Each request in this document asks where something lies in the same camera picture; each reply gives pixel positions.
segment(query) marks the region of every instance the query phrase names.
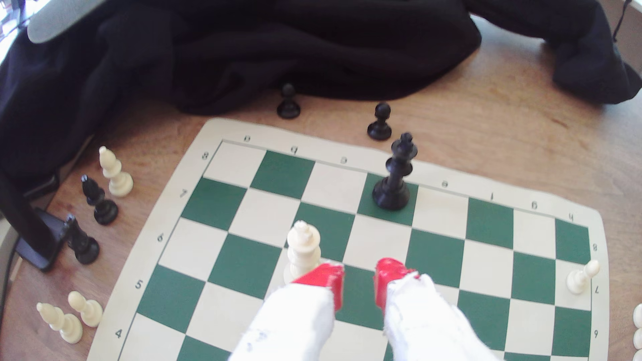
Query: black chess piece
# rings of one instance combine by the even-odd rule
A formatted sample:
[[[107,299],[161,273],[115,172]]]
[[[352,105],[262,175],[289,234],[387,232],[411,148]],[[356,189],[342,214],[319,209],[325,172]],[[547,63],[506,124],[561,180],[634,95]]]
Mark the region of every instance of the black chess piece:
[[[410,133],[401,134],[401,138],[392,143],[392,157],[386,161],[390,175],[375,184],[372,198],[377,206],[397,211],[408,204],[410,191],[403,177],[412,172],[410,161],[417,155],[417,146],[412,143]]]
[[[388,103],[379,103],[374,108],[374,116],[377,120],[368,126],[368,135],[376,141],[384,141],[392,135],[390,125],[386,120],[390,118],[390,106]]]
[[[113,222],[118,215],[118,206],[111,199],[105,199],[96,204],[94,209],[94,218],[100,225],[108,225]]]
[[[76,259],[83,265],[88,265],[98,258],[100,247],[93,237],[80,229],[78,220],[74,215],[68,215],[62,228],[63,238],[67,240],[69,248],[74,250]]]
[[[277,114],[283,119],[294,119],[301,114],[301,107],[294,101],[296,91],[290,83],[283,85],[281,96],[283,101],[277,107]]]
[[[82,193],[87,197],[87,204],[95,206],[105,199],[105,190],[98,186],[95,180],[89,178],[86,174],[80,177],[82,181]]]

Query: black jacket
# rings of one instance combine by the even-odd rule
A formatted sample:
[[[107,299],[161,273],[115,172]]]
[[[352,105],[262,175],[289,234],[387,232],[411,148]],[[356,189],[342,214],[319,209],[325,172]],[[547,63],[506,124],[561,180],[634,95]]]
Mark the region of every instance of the black jacket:
[[[18,185],[54,172],[132,91],[208,115],[285,81],[406,96],[480,45],[470,12],[546,39],[554,81],[587,101],[642,87],[595,0],[111,0],[47,43],[17,37],[0,66],[0,166]]]

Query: wooden table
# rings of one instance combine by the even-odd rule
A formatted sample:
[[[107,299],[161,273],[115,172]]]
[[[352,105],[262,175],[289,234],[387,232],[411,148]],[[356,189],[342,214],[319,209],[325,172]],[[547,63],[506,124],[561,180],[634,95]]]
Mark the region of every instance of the wooden table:
[[[621,105],[594,106],[552,83],[554,56],[539,39],[529,39],[476,20],[481,49],[433,85],[391,101],[393,137],[415,136],[429,161],[568,198],[602,214],[609,246],[611,333],[609,360],[630,360],[635,327],[632,312],[642,302],[642,96]],[[366,135],[375,102],[297,97],[302,114],[277,117],[280,101],[266,92],[228,118],[275,125],[333,141],[389,151],[389,142]],[[66,344],[42,322],[39,301],[72,311],[67,294],[79,290],[105,305],[134,241],[207,117],[139,101],[98,132],[48,211],[68,213],[101,245],[97,262],[80,265],[64,247],[47,274],[23,263],[10,290],[0,335],[1,360],[85,360],[95,330],[85,327],[79,344]],[[80,176],[107,187],[98,147],[107,145],[134,176],[121,214],[98,225],[85,202]]]

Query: chessboard mat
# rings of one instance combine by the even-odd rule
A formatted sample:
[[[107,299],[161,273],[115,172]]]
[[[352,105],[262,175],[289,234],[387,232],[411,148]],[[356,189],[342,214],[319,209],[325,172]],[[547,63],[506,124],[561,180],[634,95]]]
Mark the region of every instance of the chessboard mat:
[[[208,121],[141,231],[88,360],[226,360],[283,285],[295,220],[345,265],[324,360],[391,360],[374,304],[376,261],[429,274],[499,359],[605,360],[609,268],[597,211],[555,195],[414,161],[410,203],[372,200],[390,154],[277,128]],[[573,295],[566,276],[601,263]]]

